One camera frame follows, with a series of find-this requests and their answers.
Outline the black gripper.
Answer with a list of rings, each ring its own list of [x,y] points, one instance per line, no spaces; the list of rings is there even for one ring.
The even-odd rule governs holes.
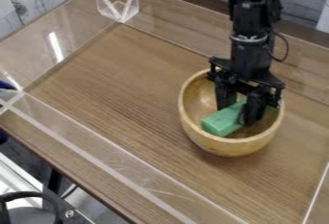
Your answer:
[[[239,122],[252,126],[264,116],[266,106],[280,105],[285,83],[272,73],[273,39],[245,41],[231,38],[229,59],[210,57],[207,78],[214,82],[217,109],[237,102],[238,94],[246,96]]]

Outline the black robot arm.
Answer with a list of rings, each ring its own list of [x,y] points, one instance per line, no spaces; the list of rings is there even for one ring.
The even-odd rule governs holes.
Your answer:
[[[227,0],[233,29],[227,59],[210,57],[207,78],[214,82],[215,104],[222,110],[246,97],[238,122],[253,125],[268,107],[278,107],[285,83],[272,73],[276,32],[280,21],[280,0]]]

